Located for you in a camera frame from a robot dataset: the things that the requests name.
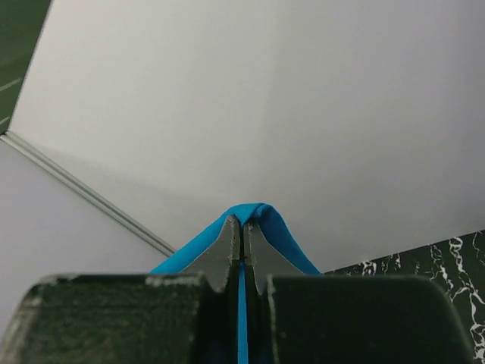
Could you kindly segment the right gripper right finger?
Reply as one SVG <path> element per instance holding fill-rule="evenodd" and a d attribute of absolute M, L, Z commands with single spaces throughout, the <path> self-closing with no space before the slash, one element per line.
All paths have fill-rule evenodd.
<path fill-rule="evenodd" d="M 243 229 L 250 363 L 470 363 L 444 292 L 412 276 L 306 274 Z"/>

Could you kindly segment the blue t shirt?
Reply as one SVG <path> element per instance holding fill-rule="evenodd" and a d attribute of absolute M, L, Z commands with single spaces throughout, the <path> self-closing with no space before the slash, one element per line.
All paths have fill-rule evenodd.
<path fill-rule="evenodd" d="M 249 362 L 249 259 L 265 258 L 255 283 L 270 273 L 320 272 L 303 253 L 280 213 L 264 203 L 233 206 L 201 233 L 152 270 L 155 274 L 203 271 L 215 289 L 229 294 L 229 320 L 235 334 L 231 361 Z"/>

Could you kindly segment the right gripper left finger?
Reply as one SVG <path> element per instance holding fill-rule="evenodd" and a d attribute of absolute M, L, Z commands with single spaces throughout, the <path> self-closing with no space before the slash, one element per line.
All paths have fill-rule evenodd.
<path fill-rule="evenodd" d="M 239 222 L 173 274 L 50 275 L 20 301 L 3 363 L 235 363 Z"/>

